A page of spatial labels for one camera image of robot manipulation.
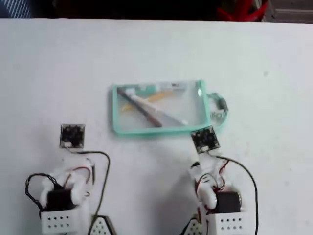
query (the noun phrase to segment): white tabletop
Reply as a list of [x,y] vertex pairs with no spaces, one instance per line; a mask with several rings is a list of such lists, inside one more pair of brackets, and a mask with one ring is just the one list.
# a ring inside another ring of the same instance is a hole
[[[84,123],[85,149],[112,159],[100,214],[117,234],[179,234],[196,208],[193,143],[188,135],[115,136],[109,91],[113,83],[204,79],[230,108],[221,151],[257,182],[259,234],[312,234],[312,38],[310,24],[1,20],[2,233],[40,234],[24,181],[68,154],[58,147],[61,123]],[[228,169],[254,215],[251,180]],[[38,196],[39,180],[31,184]]]

